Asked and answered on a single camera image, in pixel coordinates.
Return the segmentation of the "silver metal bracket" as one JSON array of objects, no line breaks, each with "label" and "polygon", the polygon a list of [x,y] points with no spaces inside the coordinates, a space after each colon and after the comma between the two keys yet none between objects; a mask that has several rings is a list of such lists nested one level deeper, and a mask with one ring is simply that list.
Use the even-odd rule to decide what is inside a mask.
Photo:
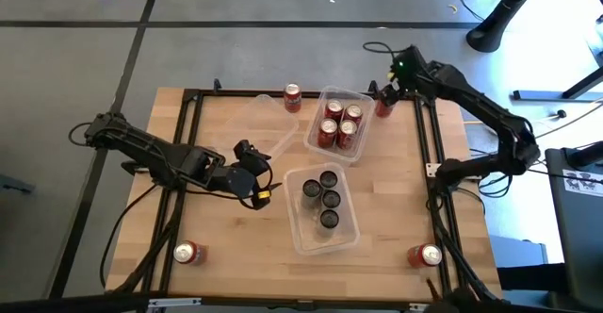
[{"label": "silver metal bracket", "polygon": [[448,302],[437,302],[430,305],[411,305],[406,313],[461,313],[461,311]]},{"label": "silver metal bracket", "polygon": [[148,309],[164,309],[170,307],[195,306],[202,304],[201,298],[155,298],[150,299]]}]

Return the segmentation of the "black desk foot bar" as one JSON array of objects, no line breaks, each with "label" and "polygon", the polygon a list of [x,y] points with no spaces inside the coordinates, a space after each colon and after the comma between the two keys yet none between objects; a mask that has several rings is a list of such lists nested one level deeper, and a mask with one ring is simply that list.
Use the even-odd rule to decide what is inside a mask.
[{"label": "black desk foot bar", "polygon": [[528,102],[590,103],[603,100],[603,91],[592,88],[603,84],[603,66],[599,67],[565,91],[513,91],[511,99]]}]

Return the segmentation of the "red Fanta soda can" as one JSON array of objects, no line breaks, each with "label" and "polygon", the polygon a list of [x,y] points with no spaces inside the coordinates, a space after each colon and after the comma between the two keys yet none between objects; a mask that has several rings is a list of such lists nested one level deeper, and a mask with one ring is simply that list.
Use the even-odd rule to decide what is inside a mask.
[{"label": "red Fanta soda can", "polygon": [[431,243],[417,245],[407,251],[408,262],[413,268],[435,267],[442,258],[442,251]]},{"label": "red Fanta soda can", "polygon": [[380,98],[376,104],[375,114],[380,118],[387,118],[392,113],[395,105],[396,101],[391,101],[387,98]]},{"label": "red Fanta soda can", "polygon": [[298,84],[290,83],[284,88],[284,105],[288,112],[298,112],[302,107],[302,90]]},{"label": "red Fanta soda can", "polygon": [[180,264],[201,264],[207,257],[206,246],[191,240],[183,240],[173,249],[172,255]]}]

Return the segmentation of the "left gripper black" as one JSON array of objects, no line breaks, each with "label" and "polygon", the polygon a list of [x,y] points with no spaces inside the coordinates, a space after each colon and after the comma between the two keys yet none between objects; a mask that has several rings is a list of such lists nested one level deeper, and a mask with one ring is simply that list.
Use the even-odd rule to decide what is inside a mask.
[{"label": "left gripper black", "polygon": [[[235,157],[238,162],[224,166],[220,170],[220,189],[234,194],[238,198],[248,196],[252,192],[252,208],[260,210],[270,203],[272,192],[281,186],[281,183],[269,184],[260,187],[257,177],[264,172],[264,163],[259,160],[246,158],[258,158],[269,161],[271,156],[261,153],[248,140],[240,140],[234,147]],[[258,198],[258,193],[269,190],[269,198]]]}]

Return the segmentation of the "clear plastic storage bin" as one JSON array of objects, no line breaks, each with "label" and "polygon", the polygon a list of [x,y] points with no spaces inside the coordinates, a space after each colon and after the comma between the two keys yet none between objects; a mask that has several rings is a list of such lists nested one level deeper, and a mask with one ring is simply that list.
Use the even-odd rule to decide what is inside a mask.
[{"label": "clear plastic storage bin", "polygon": [[219,143],[234,158],[234,148],[247,140],[260,153],[276,159],[290,145],[299,129],[297,118],[285,110],[283,104],[266,94],[260,94],[240,108],[224,125]]},{"label": "clear plastic storage bin", "polygon": [[[327,208],[320,206],[313,210],[302,207],[302,184],[308,179],[319,182],[324,171],[333,171],[338,183],[332,190],[341,196],[341,204],[334,210],[339,216],[339,225],[330,239],[321,239],[317,234],[318,218]],[[294,247],[300,255],[320,255],[349,249],[360,238],[359,226],[355,215],[348,179],[344,169],[336,163],[325,163],[291,170],[284,176],[284,192]]]},{"label": "clear plastic storage bin", "polygon": [[[339,149],[335,141],[334,145],[329,149],[320,148],[317,144],[319,124],[325,118],[324,108],[329,99],[339,100],[343,104],[344,110],[350,104],[357,104],[363,110],[363,119],[361,124],[357,125],[355,142],[349,150]],[[374,110],[375,101],[372,97],[335,86],[327,86],[322,90],[317,100],[316,114],[314,120],[306,129],[303,143],[305,147],[313,153],[324,155],[332,160],[337,160],[341,164],[350,165],[360,158],[364,150]]]}]

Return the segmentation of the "grey metal foot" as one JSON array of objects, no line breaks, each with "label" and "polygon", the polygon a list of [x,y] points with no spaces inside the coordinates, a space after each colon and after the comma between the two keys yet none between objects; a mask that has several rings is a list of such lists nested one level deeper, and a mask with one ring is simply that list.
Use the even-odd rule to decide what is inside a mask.
[{"label": "grey metal foot", "polygon": [[17,190],[21,193],[29,194],[35,189],[33,184],[26,183],[20,179],[16,179],[0,173],[0,189]]}]

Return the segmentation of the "black equipment case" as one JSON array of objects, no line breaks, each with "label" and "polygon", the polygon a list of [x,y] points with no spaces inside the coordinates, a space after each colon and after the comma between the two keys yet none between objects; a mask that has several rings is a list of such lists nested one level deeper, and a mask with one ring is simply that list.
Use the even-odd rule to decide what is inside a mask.
[{"label": "black equipment case", "polygon": [[562,175],[563,169],[603,174],[603,141],[582,149],[547,149],[546,168],[570,296],[603,311],[603,197],[566,191]]}]

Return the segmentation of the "white tag sticker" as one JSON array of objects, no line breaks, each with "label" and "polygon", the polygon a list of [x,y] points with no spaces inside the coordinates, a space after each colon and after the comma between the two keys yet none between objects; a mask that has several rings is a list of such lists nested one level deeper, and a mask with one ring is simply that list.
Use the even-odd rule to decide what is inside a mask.
[{"label": "white tag sticker", "polygon": [[603,197],[603,174],[563,169],[562,175],[566,191]]}]

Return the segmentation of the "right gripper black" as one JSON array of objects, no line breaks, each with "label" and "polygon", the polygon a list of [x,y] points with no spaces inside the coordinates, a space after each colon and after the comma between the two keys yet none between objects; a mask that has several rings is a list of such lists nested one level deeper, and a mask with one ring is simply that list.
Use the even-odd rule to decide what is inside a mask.
[{"label": "right gripper black", "polygon": [[[426,62],[419,49],[410,45],[394,54],[390,65],[390,81],[396,81],[401,89],[414,90],[417,83],[417,75],[423,70]],[[399,101],[399,90],[391,84],[385,85],[379,91],[379,100],[389,102],[391,106]]]}]

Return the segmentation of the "black desk pedestal leg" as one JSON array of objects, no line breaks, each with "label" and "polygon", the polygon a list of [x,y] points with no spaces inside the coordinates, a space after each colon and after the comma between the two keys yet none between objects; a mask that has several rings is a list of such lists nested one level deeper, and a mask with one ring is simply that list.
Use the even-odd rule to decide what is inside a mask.
[{"label": "black desk pedestal leg", "polygon": [[526,1],[500,0],[485,20],[466,34],[467,44],[478,52],[495,52],[508,24]]}]

